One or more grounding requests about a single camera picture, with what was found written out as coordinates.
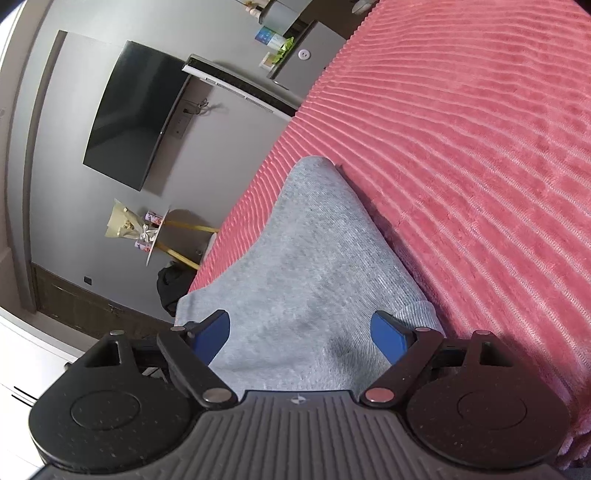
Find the grey knit pants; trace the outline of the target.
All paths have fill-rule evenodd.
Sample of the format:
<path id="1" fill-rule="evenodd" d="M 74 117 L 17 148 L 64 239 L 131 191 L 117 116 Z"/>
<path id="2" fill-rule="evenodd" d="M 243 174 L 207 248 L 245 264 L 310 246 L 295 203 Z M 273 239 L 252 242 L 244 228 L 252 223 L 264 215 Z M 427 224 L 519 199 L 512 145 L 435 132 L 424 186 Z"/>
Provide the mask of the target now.
<path id="1" fill-rule="evenodd" d="M 177 324 L 228 312 L 212 370 L 247 390 L 360 393 L 388 368 L 370 338 L 383 310 L 441 329 L 434 306 L 329 160 L 295 164 L 259 239 L 211 284 L 182 297 Z"/>

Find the black bag on floor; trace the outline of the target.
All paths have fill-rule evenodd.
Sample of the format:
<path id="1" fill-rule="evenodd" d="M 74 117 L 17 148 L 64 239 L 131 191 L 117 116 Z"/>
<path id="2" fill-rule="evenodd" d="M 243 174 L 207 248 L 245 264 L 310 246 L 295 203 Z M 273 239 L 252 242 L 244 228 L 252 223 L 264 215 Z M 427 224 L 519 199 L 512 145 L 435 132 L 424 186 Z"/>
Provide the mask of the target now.
<path id="1" fill-rule="evenodd" d="M 187 294 L 197 272 L 180 263 L 170 262 L 158 271 L 156 289 L 164 311 L 174 317 L 178 301 Z"/>

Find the white round side table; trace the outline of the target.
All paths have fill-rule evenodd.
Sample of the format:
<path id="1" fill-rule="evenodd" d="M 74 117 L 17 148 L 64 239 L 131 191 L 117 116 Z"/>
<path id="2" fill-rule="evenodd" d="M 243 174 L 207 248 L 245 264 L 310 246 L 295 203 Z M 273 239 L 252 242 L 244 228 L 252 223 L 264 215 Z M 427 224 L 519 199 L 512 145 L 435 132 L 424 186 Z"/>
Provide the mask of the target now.
<path id="1" fill-rule="evenodd" d="M 145 266 L 160 252 L 172 261 L 198 271 L 211 253 L 219 233 L 218 227 L 208 225 L 188 209 L 169 207 L 162 215 L 148 211 L 144 220 L 154 230 L 147 243 Z"/>

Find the dark wooden door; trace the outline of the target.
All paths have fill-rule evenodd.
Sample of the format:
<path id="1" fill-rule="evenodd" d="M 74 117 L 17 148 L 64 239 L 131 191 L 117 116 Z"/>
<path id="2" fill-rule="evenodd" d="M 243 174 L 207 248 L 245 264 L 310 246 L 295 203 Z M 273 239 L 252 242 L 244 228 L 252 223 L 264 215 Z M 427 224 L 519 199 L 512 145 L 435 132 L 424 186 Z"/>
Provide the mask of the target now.
<path id="1" fill-rule="evenodd" d="M 113 330 L 142 339 L 169 330 L 172 324 L 111 302 L 32 263 L 37 309 L 58 322 L 100 339 Z"/>

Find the cream flower bouquet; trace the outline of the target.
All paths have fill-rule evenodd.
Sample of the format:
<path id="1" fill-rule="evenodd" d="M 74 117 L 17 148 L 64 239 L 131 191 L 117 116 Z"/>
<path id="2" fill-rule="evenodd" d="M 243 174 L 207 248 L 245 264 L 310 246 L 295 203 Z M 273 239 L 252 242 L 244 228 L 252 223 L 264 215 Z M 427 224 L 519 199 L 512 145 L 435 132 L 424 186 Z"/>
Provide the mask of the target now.
<path id="1" fill-rule="evenodd" d="M 137 214 L 115 199 L 107 222 L 105 237 L 147 240 L 148 230 Z"/>

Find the pink ribbed bed blanket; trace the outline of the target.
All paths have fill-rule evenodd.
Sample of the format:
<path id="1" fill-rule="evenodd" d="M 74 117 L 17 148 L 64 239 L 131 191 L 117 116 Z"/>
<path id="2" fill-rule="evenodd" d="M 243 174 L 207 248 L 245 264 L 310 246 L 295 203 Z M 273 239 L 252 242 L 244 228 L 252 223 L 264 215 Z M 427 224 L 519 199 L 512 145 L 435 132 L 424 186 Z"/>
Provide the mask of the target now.
<path id="1" fill-rule="evenodd" d="M 238 261 L 284 179 L 342 169 L 456 334 L 506 335 L 590 462 L 590 13 L 581 1 L 382 1 L 308 93 L 193 280 Z"/>

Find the white tower heater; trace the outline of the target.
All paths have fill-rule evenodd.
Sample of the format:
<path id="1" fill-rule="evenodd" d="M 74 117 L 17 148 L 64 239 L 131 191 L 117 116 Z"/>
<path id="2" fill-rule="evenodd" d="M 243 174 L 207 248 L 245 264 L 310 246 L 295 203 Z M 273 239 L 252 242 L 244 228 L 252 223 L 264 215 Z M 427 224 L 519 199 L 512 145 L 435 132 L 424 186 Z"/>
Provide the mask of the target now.
<path id="1" fill-rule="evenodd" d="M 184 62 L 182 70 L 202 82 L 228 90 L 286 121 L 290 121 L 297 113 L 297 107 L 294 104 L 284 101 L 242 75 L 200 56 L 190 55 Z"/>

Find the small grey fridge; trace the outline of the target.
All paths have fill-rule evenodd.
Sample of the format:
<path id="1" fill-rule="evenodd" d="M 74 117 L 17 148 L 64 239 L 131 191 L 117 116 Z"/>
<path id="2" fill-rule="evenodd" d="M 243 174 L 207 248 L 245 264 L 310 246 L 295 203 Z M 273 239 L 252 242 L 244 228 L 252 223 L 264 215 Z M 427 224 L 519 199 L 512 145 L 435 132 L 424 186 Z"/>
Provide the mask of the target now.
<path id="1" fill-rule="evenodd" d="M 345 43 L 344 37 L 315 21 L 294 40 L 267 78 L 304 100 Z"/>

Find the blue white box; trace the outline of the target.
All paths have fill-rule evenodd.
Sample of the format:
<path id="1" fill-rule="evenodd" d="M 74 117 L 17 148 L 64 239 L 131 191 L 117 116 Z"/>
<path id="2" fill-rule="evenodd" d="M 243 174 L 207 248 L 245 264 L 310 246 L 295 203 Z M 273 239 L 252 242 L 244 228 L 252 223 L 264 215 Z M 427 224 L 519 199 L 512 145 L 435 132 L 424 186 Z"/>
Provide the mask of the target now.
<path id="1" fill-rule="evenodd" d="M 256 33 L 256 41 L 263 45 L 270 45 L 274 37 L 276 37 L 276 32 L 266 27 L 260 28 L 259 32 Z"/>

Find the grey vanity desk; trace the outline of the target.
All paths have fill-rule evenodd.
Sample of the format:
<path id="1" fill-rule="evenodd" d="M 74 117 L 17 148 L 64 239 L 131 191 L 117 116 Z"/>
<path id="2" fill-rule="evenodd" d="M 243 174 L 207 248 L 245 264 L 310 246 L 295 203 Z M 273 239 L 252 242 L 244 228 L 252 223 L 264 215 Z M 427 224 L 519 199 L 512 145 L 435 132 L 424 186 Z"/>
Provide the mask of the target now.
<path id="1" fill-rule="evenodd" d="M 270 1 L 259 15 L 259 25 L 283 37 L 297 36 L 315 21 L 320 6 L 321 1 L 312 0 Z"/>

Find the black wall television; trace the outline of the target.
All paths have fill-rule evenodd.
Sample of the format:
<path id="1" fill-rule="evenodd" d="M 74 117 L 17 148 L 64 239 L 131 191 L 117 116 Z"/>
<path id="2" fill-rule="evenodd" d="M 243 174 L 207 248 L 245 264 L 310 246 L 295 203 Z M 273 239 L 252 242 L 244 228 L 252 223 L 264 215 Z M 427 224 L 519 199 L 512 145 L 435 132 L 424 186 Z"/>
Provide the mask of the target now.
<path id="1" fill-rule="evenodd" d="M 183 60 L 126 42 L 103 92 L 83 164 L 141 190 L 188 84 L 183 67 Z"/>

